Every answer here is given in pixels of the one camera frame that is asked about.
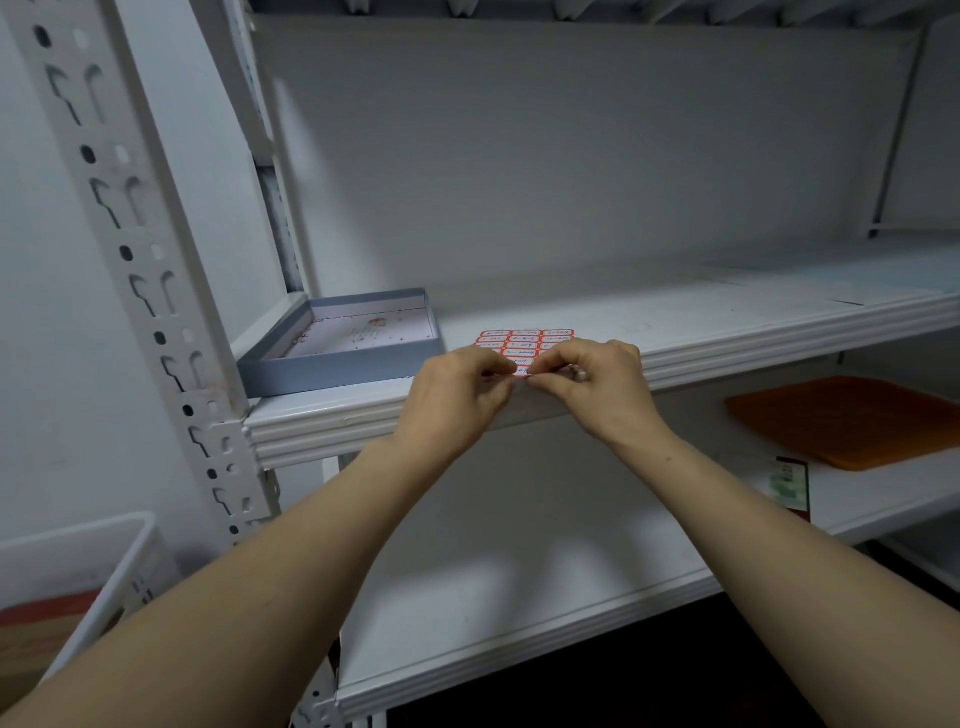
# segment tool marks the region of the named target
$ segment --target right hand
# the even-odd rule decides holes
[[[553,374],[568,364],[584,370],[586,381]],[[635,346],[571,339],[541,354],[527,373],[530,386],[560,400],[589,434],[612,448],[670,434],[654,405]]]

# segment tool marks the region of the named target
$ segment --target hand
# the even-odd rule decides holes
[[[429,359],[410,388],[394,440],[428,466],[446,469],[510,401],[515,371],[510,359],[478,347]]]
[[[584,370],[586,380],[552,374],[568,364]],[[527,372],[530,386],[563,402],[587,432],[614,449],[670,434],[635,346],[571,339],[541,354]]]

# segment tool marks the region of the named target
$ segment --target orange tray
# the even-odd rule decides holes
[[[844,471],[960,446],[960,405],[879,379],[831,376],[731,397],[727,409],[761,435]]]

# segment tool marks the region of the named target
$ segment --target white metal shelf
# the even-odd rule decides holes
[[[833,373],[826,360],[658,395],[707,454],[787,451],[725,397]],[[763,477],[764,461],[756,473]],[[960,505],[960,449],[865,473],[811,463],[814,523],[858,543]],[[719,591],[676,521],[571,418],[500,430],[456,463],[375,563],[343,631],[346,718],[443,690]]]
[[[430,296],[449,350],[486,329],[574,328],[636,344],[651,386],[666,389],[960,326],[960,291],[947,274],[958,259],[960,246],[909,239],[754,261],[767,271],[620,266]],[[891,286],[898,279],[909,287]],[[356,452],[393,431],[409,387],[394,379],[265,399],[247,432],[268,469]],[[521,390],[496,424],[561,414]]]

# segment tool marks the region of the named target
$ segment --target forearm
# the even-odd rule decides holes
[[[0,724],[284,724],[376,554],[443,471],[412,456],[390,441],[373,443],[255,538],[100,640]]]
[[[673,435],[617,454],[828,724],[955,724],[960,618],[949,607]]]

